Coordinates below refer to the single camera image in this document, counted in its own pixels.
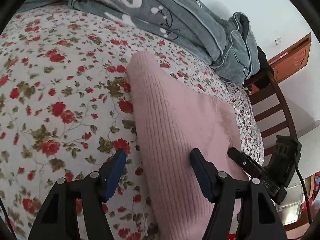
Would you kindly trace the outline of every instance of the folded blanket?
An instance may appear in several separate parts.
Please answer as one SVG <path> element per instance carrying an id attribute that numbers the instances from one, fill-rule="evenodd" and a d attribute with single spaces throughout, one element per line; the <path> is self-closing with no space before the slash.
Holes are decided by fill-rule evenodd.
<path id="1" fill-rule="evenodd" d="M 134 54 L 127 73 L 161 239 L 200 240 L 213 204 L 202 195 L 190 165 L 190 151 L 197 147 L 219 171 L 248 180 L 227 156 L 229 147 L 240 149 L 234 111 L 228 103 L 170 77 L 149 52 Z"/>
<path id="2" fill-rule="evenodd" d="M 20 11 L 55 1 L 27 0 Z M 260 69 L 249 19 L 240 12 L 225 21 L 199 0 L 68 0 L 68 6 L 164 37 L 238 85 Z"/>

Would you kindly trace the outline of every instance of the white wall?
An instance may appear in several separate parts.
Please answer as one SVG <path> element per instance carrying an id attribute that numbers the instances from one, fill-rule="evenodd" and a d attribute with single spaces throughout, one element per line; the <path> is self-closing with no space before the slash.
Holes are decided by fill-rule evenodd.
<path id="1" fill-rule="evenodd" d="M 200 0 L 211 11 L 223 19 L 228 19 L 236 11 L 246 14 L 257 44 L 270 59 L 285 50 L 308 33 L 312 33 L 312 45 L 308 65 L 280 83 L 287 99 L 298 136 L 314 128 L 320 120 L 320 44 L 300 12 L 289 0 Z M 281 37 L 280 45 L 275 40 Z M 259 114 L 278 104 L 276 98 L 254 106 L 254 114 Z M 284 121 L 278 113 L 268 120 L 258 122 L 261 130 Z M 275 138 L 264 139 L 265 147 L 274 145 Z"/>

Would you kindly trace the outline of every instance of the blue gripper pad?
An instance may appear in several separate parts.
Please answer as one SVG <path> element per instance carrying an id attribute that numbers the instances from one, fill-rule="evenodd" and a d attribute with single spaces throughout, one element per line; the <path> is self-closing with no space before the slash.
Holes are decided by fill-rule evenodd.
<path id="1" fill-rule="evenodd" d="M 122 150 L 108 178 L 106 179 L 106 191 L 103 195 L 105 201 L 108 201 L 114 195 L 126 161 L 127 156 L 125 155 L 124 150 Z"/>
<path id="2" fill-rule="evenodd" d="M 209 202 L 213 199 L 212 189 L 211 189 L 211 181 L 209 179 L 209 175 L 206 172 L 200 158 L 205 161 L 199 149 L 193 149 L 190 152 L 190 162 L 192 169 L 196 175 L 198 183 L 200 185 L 202 194 L 205 198 L 209 200 Z"/>

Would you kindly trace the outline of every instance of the bed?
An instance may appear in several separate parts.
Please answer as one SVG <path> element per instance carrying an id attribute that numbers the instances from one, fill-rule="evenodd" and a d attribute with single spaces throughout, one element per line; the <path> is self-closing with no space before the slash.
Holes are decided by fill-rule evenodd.
<path id="1" fill-rule="evenodd" d="M 115 239 L 154 239 L 157 226 L 126 65 L 146 50 L 178 82 L 234 109 L 242 150 L 264 161 L 260 130 L 242 86 L 227 84 L 182 47 L 154 34 L 55 3 L 16 14 L 0 37 L 0 196 L 27 239 L 51 186 L 81 179 L 118 148 L 128 155 L 103 205 Z M 86 239 L 81 201 L 76 201 Z"/>

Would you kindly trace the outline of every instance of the pink sweater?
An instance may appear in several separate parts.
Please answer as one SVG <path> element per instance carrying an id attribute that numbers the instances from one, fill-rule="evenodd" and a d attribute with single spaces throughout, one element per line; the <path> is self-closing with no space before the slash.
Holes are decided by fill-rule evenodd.
<path id="1" fill-rule="evenodd" d="M 227 156 L 240 149 L 232 107 L 170 77 L 154 55 L 139 52 L 127 67 L 136 129 L 162 240 L 201 240 L 213 204 L 203 197 L 189 155 L 199 148 L 218 171 L 248 180 Z"/>

